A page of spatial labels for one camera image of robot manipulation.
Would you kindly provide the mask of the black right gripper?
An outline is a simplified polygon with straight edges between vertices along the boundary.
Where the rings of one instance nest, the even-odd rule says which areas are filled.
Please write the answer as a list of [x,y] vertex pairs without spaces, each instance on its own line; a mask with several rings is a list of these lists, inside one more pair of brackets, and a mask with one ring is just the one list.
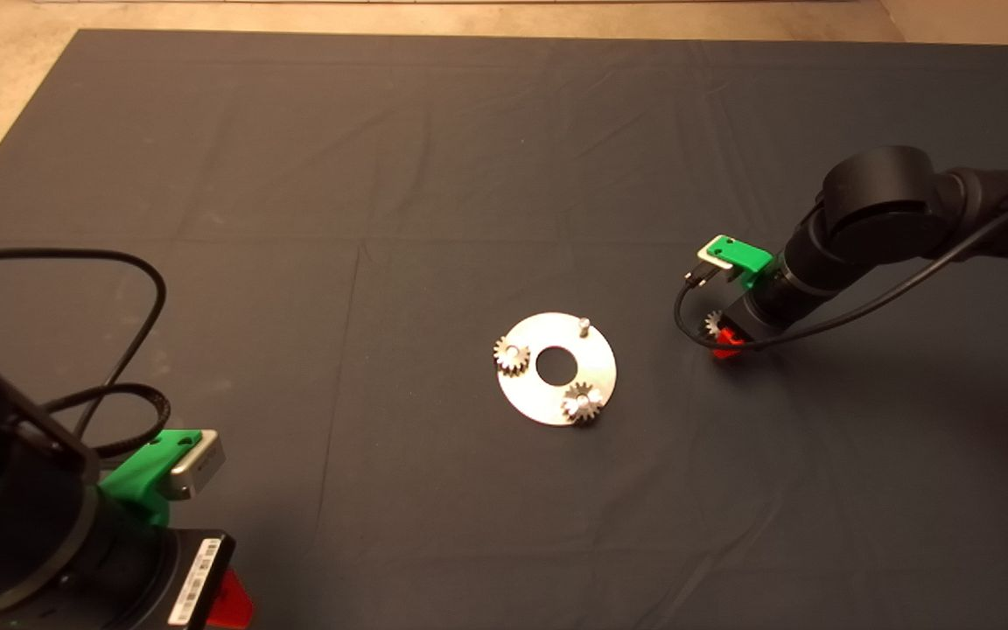
[[745,292],[724,308],[724,326],[717,329],[715,338],[719,347],[712,350],[716,359],[727,360],[739,356],[743,340],[757,342],[775,339],[788,330],[787,320],[765,311],[754,298],[755,295],[751,292]]

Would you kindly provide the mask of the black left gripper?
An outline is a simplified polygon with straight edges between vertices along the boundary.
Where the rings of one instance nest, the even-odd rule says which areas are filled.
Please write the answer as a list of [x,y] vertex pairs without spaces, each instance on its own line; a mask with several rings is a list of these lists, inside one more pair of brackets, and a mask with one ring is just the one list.
[[255,603],[229,569],[236,540],[217,529],[165,529],[163,562],[133,629],[248,629]]

